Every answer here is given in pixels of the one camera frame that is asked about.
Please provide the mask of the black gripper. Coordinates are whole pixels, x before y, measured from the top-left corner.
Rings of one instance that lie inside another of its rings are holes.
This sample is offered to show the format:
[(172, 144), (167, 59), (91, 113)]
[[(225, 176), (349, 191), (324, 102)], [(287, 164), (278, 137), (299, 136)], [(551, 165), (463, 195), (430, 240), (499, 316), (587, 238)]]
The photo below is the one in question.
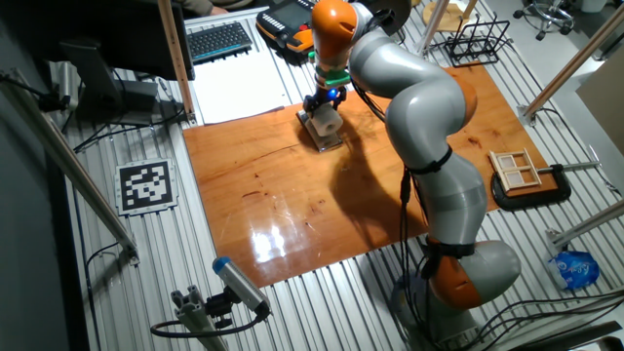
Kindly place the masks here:
[(318, 87), (314, 96), (306, 96), (303, 101), (303, 109), (306, 114), (313, 115), (323, 104), (330, 103), (334, 110), (346, 100), (347, 91), (344, 86), (336, 88)]

